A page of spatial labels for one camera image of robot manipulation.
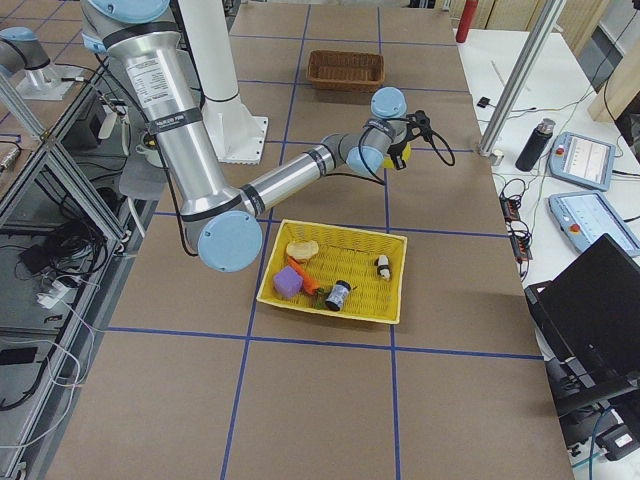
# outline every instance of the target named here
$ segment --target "brown basket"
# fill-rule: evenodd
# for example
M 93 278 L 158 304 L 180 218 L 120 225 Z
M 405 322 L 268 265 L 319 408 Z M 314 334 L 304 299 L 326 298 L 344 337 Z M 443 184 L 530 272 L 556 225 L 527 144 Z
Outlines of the brown basket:
M 307 79 L 320 90 L 375 92 L 384 82 L 384 59 L 373 53 L 314 50 Z

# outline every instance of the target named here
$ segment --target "black bottle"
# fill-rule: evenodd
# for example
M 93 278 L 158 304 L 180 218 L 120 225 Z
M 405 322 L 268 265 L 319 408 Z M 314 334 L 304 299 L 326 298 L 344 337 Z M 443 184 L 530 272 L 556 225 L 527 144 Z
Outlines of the black bottle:
M 542 156 L 544 147 L 553 136 L 553 127 L 556 122 L 549 118 L 543 118 L 542 122 L 531 132 L 527 144 L 520 152 L 516 161 L 516 168 L 523 172 L 529 172 L 534 167 L 538 159 Z

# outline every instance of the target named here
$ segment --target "red cylinder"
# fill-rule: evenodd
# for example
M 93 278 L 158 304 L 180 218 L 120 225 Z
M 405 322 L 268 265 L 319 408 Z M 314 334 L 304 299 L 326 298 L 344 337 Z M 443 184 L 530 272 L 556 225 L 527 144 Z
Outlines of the red cylinder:
M 478 8 L 478 0 L 467 0 L 464 4 L 460 24 L 458 25 L 458 33 L 456 33 L 456 42 L 464 43 L 467 41 L 467 34 L 473 23 L 473 16 Z

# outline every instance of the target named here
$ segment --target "blue and white device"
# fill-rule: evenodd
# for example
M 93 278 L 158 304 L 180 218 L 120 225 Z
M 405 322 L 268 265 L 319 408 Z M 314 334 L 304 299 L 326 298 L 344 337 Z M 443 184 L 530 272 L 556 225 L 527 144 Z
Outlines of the blue and white device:
M 608 233 L 629 256 L 640 255 L 640 241 L 601 192 L 551 195 L 549 208 L 579 252 Z
M 571 132 L 558 135 L 549 157 L 554 177 L 577 185 L 609 190 L 616 147 Z

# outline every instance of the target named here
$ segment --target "label on robot arm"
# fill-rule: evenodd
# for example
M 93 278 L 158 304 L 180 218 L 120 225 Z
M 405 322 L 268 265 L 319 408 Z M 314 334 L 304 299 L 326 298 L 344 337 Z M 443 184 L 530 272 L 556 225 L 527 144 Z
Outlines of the label on robot arm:
M 143 108 L 174 99 L 169 82 L 157 59 L 132 65 L 127 68 L 127 74 Z

